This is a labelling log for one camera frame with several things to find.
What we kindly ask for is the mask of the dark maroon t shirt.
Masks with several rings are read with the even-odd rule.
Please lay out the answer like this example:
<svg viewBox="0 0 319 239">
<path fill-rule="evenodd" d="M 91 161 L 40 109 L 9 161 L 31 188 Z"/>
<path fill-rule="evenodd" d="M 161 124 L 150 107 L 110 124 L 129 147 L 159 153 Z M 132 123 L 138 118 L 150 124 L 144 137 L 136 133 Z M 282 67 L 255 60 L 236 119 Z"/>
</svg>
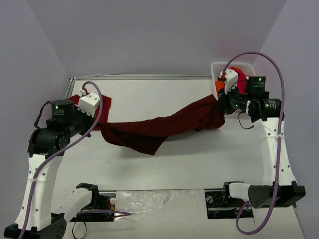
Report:
<svg viewBox="0 0 319 239">
<path fill-rule="evenodd" d="M 101 122 L 103 139 L 139 153 L 155 155 L 163 142 L 175 135 L 203 129 L 218 129 L 225 124 L 225 115 L 213 95 L 189 104 L 166 116 L 134 122 Z"/>
</svg>

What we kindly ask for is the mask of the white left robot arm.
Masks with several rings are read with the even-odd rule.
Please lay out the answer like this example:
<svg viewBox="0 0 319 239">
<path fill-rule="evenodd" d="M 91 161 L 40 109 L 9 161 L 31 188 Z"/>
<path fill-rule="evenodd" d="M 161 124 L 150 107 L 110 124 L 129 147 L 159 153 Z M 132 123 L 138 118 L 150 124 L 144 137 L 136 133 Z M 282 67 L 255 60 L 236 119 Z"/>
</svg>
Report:
<svg viewBox="0 0 319 239">
<path fill-rule="evenodd" d="M 28 178 L 23 203 L 15 223 L 7 226 L 4 237 L 9 239 L 61 238 L 66 224 L 83 207 L 95 208 L 100 195 L 77 189 L 79 200 L 61 211 L 51 212 L 53 189 L 64 152 L 85 137 L 97 124 L 103 106 L 98 96 L 50 102 L 51 117 L 45 128 L 37 127 L 28 145 Z"/>
</svg>

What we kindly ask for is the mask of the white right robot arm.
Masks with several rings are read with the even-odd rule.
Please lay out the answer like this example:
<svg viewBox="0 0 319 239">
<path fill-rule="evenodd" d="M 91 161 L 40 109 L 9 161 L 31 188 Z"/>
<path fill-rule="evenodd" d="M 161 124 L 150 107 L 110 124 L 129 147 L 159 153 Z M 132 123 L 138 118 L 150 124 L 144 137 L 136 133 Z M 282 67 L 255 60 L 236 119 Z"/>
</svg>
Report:
<svg viewBox="0 0 319 239">
<path fill-rule="evenodd" d="M 250 117 L 263 159 L 263 183 L 227 182 L 228 189 L 221 193 L 222 202 L 232 206 L 240 199 L 256 209 L 294 205 L 305 196 L 306 190 L 297 184 L 288 159 L 282 101 L 269 97 L 264 76 L 246 77 L 245 93 L 239 91 L 236 75 L 223 74 L 219 80 L 225 86 L 218 91 L 218 105 L 226 115 L 241 110 Z"/>
</svg>

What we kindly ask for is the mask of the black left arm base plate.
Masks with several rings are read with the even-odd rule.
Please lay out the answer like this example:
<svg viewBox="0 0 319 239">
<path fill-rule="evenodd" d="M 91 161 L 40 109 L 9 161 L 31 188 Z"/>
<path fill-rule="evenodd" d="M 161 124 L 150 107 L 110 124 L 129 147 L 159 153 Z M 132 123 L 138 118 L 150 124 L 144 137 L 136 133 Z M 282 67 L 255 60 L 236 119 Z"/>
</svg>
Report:
<svg viewBox="0 0 319 239">
<path fill-rule="evenodd" d="M 88 210 L 114 210 L 115 206 L 111 204 L 110 199 L 116 198 L 115 192 L 102 192 L 99 193 L 98 199 L 95 204 L 89 205 L 81 209 L 81 211 Z M 97 222 L 113 222 L 114 213 L 93 213 L 93 214 L 82 214 L 71 219 L 71 222 L 86 222 L 86 223 L 97 223 Z"/>
</svg>

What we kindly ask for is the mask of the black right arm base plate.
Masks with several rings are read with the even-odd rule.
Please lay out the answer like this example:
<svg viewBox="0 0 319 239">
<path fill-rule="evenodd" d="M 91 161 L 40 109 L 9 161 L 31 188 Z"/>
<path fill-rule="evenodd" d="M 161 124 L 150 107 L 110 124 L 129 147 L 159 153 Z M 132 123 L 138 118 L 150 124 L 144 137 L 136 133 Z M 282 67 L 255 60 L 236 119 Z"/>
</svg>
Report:
<svg viewBox="0 0 319 239">
<path fill-rule="evenodd" d="M 226 197 L 222 189 L 205 190 L 204 196 L 209 220 L 236 219 L 244 205 L 241 199 Z"/>
</svg>

